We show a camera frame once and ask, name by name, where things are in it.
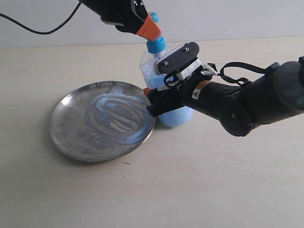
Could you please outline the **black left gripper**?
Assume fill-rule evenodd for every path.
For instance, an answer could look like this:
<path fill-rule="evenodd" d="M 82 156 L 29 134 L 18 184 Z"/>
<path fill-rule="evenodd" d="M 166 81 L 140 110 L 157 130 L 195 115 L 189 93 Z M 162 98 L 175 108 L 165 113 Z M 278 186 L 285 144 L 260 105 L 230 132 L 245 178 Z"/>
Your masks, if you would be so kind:
<path fill-rule="evenodd" d="M 82 4 L 99 15 L 107 25 L 117 30 L 136 34 L 149 41 L 156 41 L 162 31 L 157 25 L 156 14 L 148 14 L 142 0 L 81 0 Z"/>

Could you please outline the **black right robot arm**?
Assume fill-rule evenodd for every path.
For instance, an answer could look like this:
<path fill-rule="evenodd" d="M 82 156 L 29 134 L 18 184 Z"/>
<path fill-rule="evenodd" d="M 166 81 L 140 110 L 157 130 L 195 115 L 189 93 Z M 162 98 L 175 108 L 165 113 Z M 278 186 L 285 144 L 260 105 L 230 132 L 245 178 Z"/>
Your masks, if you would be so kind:
<path fill-rule="evenodd" d="M 304 59 L 274 63 L 259 68 L 242 62 L 229 67 L 244 68 L 261 77 L 255 81 L 232 79 L 224 73 L 224 83 L 213 82 L 201 68 L 189 79 L 169 89 L 145 89 L 147 107 L 153 117 L 187 106 L 218 120 L 231 135 L 244 137 L 253 129 L 304 112 Z"/>

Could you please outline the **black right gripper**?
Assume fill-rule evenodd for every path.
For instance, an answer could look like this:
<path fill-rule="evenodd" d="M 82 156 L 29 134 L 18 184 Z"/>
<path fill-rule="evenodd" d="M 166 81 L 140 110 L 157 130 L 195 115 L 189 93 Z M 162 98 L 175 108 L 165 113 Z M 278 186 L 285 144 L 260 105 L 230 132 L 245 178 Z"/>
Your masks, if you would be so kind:
<path fill-rule="evenodd" d="M 194 73 L 192 76 L 181 81 L 177 86 L 158 91 L 157 89 L 145 88 L 145 96 L 149 99 L 150 105 L 147 111 L 152 117 L 160 116 L 164 113 L 187 106 L 200 113 L 208 115 L 210 108 L 208 103 L 203 100 L 203 92 L 198 89 L 198 98 L 194 98 L 195 89 L 201 83 L 206 81 L 210 83 L 211 76 L 204 76 L 201 73 Z"/>

